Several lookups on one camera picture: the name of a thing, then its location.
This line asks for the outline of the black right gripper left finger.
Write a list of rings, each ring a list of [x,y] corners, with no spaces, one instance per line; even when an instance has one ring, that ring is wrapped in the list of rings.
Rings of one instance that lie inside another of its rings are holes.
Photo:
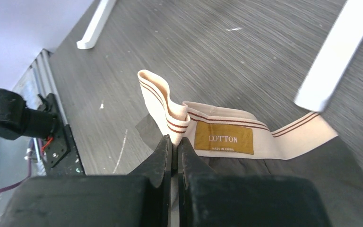
[[[172,143],[127,175],[33,177],[11,197],[1,227],[166,227],[170,224]]]

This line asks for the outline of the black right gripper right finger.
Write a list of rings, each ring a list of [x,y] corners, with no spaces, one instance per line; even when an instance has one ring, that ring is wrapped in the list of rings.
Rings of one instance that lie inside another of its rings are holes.
[[[280,175],[220,175],[188,138],[178,146],[182,227],[329,227],[315,186]]]

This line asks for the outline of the grey-brown underwear with beige waistband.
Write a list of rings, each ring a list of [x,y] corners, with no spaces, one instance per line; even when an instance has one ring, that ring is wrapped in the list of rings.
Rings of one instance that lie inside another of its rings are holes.
[[[333,226],[363,227],[363,171],[319,113],[310,112],[271,131],[243,110],[189,101],[177,104],[166,80],[148,70],[138,72],[138,81],[149,114],[136,129],[150,148],[164,135],[175,146],[186,137],[218,173],[309,179]]]

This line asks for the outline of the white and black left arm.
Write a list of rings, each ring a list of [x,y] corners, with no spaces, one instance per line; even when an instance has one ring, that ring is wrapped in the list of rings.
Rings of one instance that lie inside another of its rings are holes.
[[[27,106],[23,97],[0,88],[0,137],[16,140],[21,136],[47,139],[63,125],[55,95],[43,97],[38,109]]]

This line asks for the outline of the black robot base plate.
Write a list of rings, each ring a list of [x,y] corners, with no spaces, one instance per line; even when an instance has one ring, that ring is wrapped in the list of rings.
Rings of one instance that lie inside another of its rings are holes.
[[[47,175],[84,175],[85,171],[69,124],[64,122],[55,94],[42,98],[38,109],[55,115],[56,125],[43,140],[43,165]]]

